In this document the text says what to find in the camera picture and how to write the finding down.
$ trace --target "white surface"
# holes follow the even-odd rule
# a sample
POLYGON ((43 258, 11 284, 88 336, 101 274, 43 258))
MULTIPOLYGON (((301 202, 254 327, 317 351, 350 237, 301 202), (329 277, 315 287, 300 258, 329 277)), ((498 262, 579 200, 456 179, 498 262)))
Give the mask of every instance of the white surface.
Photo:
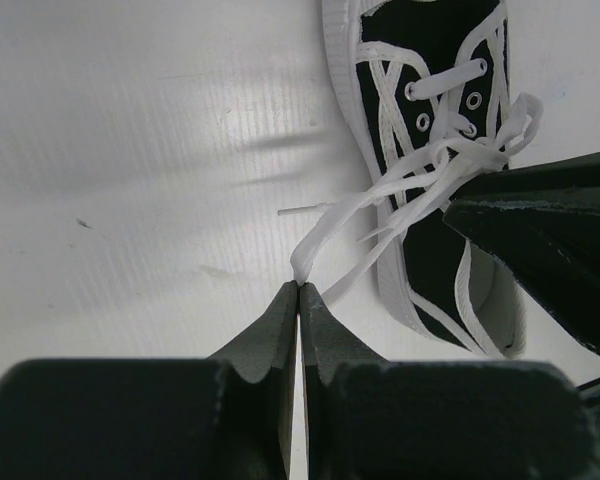
MULTIPOLYGON (((509 3, 513 93, 546 106, 516 164, 600 150, 600 0, 509 3)), ((276 210, 368 184, 318 0, 0 0, 0 375, 40 356, 211 353, 291 277, 316 217, 276 210)), ((327 249, 319 288, 373 223, 327 249)), ((392 321, 374 285, 334 309, 371 347, 470 358, 392 321)), ((528 358, 600 375, 528 307, 528 358)))

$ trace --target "shoe eyelet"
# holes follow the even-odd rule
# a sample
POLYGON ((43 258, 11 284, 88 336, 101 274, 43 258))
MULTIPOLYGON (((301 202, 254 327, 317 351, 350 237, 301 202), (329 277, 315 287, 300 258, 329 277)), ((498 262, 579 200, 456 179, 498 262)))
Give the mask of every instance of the shoe eyelet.
POLYGON ((413 98, 412 95, 412 91, 413 91, 413 84, 416 82, 409 82, 405 85, 404 87, 404 96, 406 97, 407 100, 409 100, 410 102, 415 102, 416 99, 413 98))
POLYGON ((416 128, 421 132, 426 132, 431 125, 431 119, 426 113, 421 113, 416 119, 416 128))
POLYGON ((482 95, 479 92, 473 92, 467 97, 466 105, 469 110, 477 110, 482 105, 482 95))
POLYGON ((462 133, 464 133, 469 138, 474 138, 478 134, 478 129, 472 123, 469 125, 469 128, 463 130, 462 133))
POLYGON ((481 58, 480 59, 480 71, 482 72, 482 75, 487 73, 488 68, 489 68, 489 64, 487 63, 487 61, 484 58, 481 58))

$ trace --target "black canvas sneaker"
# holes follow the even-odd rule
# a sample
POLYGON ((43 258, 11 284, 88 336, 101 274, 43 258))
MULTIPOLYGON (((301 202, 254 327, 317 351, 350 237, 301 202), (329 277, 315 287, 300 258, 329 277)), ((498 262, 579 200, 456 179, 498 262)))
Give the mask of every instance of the black canvas sneaker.
POLYGON ((442 222, 460 186, 506 168, 538 129, 537 98, 509 103, 504 3, 323 0, 323 23, 338 102, 374 186, 334 205, 302 240, 296 280, 307 280, 322 245, 357 210, 376 205, 368 238, 378 244, 325 300, 377 263, 382 300, 401 323, 479 354, 519 354, 512 277, 442 222))

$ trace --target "shoelace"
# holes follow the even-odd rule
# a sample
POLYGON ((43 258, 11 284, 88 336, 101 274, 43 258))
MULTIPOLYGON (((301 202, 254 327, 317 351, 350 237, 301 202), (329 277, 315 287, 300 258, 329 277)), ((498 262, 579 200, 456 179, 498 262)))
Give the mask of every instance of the shoelace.
MULTIPOLYGON (((429 144, 400 158, 366 192, 353 194, 325 211, 291 255, 294 278, 299 284, 307 281, 313 262, 322 247, 358 210, 378 205, 388 196, 406 190, 426 189, 419 197, 395 210, 389 216, 386 225, 360 239, 380 237, 377 245, 323 294, 325 302, 335 303, 378 260, 396 237, 408 234, 412 225, 443 207, 469 180, 481 173, 502 170, 509 157, 520 152, 533 140, 538 132, 543 108, 537 97, 526 93, 520 94, 511 105, 509 116, 502 123, 495 140, 486 137, 469 140, 461 136, 461 132, 466 133, 475 126, 466 117, 449 110, 449 95, 454 89, 457 92, 457 87, 484 75, 485 71, 486 62, 476 59, 407 86, 406 94, 411 99, 425 100, 442 95, 431 127, 429 144), (506 147, 520 136, 522 138, 516 144, 506 147), (434 170, 426 172, 424 167, 429 164, 434 166, 434 170)), ((319 210, 325 206, 327 205, 301 207, 290 209, 286 213, 319 210)))

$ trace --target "white rubber sole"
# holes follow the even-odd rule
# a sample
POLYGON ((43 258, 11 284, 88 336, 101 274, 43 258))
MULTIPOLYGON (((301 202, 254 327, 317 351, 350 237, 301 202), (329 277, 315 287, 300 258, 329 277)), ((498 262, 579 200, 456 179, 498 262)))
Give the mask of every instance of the white rubber sole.
MULTIPOLYGON (((382 174, 367 127, 360 87, 357 84, 355 59, 360 38, 359 19, 367 7, 364 0, 323 0, 322 20, 327 62, 336 97, 375 183, 382 174)), ((378 223, 386 223, 391 212, 389 200, 379 205, 378 223)), ((383 252, 376 268, 380 297, 391 316, 421 335, 439 340, 422 324, 409 297, 401 239, 396 239, 383 252)))

